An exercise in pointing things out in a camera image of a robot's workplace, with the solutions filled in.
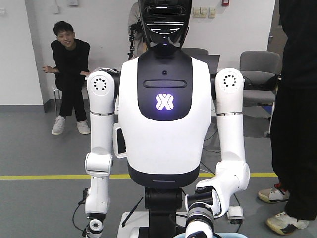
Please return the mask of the white robot arm screen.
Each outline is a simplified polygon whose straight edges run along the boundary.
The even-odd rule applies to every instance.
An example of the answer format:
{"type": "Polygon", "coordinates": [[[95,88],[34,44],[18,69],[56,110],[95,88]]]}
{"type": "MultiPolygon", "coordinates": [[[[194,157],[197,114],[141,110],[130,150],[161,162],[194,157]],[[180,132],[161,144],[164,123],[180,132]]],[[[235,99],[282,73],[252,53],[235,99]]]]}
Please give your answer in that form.
{"type": "Polygon", "coordinates": [[[221,161],[216,165],[215,176],[198,182],[195,194],[186,196],[187,238],[211,238],[214,219],[223,216],[230,206],[230,197],[249,184],[243,134],[243,76],[237,69],[222,69],[214,86],[221,161]]]}
{"type": "Polygon", "coordinates": [[[85,159],[85,171],[91,176],[91,186],[85,199],[85,213],[89,219],[85,237],[99,238],[109,208],[108,182],[113,159],[116,85],[108,68],[97,68],[86,79],[90,103],[91,151],[85,159]]]}

